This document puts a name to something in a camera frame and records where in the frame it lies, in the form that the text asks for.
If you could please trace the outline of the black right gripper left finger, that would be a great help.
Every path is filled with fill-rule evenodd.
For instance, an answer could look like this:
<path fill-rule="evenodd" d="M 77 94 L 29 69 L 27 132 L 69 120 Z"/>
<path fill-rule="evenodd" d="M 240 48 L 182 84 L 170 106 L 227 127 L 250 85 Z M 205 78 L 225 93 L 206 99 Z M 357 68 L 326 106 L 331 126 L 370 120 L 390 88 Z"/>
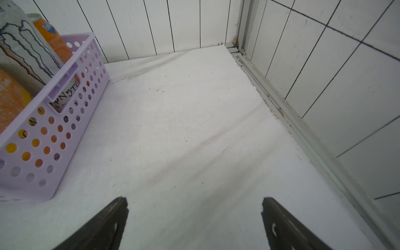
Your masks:
<path fill-rule="evenodd" d="M 117 250 L 124 234 L 128 214 L 127 199 L 115 198 L 56 249 Z"/>

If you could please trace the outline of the white Monster can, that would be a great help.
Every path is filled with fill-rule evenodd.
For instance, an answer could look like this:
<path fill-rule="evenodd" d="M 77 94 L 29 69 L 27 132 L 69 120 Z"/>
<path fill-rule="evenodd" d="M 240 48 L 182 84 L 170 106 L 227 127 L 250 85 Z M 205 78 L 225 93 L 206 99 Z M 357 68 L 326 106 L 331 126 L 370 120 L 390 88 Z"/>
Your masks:
<path fill-rule="evenodd" d="M 1 1 L 1 69 L 36 96 L 64 63 L 13 1 Z"/>

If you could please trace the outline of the orange Schweppes can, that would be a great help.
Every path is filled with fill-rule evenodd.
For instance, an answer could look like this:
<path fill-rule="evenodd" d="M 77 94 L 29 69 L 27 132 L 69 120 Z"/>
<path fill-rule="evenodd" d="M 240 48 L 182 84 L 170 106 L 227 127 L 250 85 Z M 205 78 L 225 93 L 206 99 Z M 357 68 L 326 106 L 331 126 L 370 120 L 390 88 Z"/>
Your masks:
<path fill-rule="evenodd" d="M 1 69 L 1 133 L 31 102 L 33 96 Z"/>

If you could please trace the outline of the orange Fanta can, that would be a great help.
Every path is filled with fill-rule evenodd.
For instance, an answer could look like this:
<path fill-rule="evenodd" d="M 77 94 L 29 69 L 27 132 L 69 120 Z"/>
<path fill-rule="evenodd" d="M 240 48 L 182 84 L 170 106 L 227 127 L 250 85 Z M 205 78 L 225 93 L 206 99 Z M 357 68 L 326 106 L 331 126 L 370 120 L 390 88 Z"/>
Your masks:
<path fill-rule="evenodd" d="M 42 34 L 46 42 L 54 50 L 57 56 L 61 59 L 61 61 L 66 63 L 73 56 L 73 54 L 57 30 L 49 22 L 43 19 L 40 14 L 31 13 L 27 14 L 27 16 Z"/>

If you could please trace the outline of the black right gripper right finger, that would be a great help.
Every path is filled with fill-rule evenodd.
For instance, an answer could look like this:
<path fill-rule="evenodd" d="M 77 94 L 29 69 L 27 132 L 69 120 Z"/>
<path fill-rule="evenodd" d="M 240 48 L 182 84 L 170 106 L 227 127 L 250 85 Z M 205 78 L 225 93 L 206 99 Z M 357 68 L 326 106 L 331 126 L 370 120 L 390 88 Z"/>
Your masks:
<path fill-rule="evenodd" d="M 274 198 L 264 198 L 262 206 L 261 216 L 272 250 L 331 249 Z"/>

